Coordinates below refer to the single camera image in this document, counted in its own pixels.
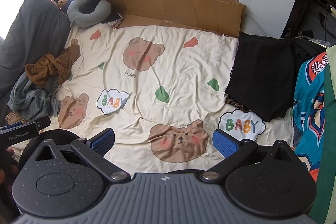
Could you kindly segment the person's left hand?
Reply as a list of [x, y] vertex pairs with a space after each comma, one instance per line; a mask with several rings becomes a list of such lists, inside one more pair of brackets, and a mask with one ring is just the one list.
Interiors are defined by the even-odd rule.
[[1, 185], [7, 177], [13, 178], [19, 173], [17, 162], [14, 163], [14, 154], [15, 151], [11, 147], [1, 151]]

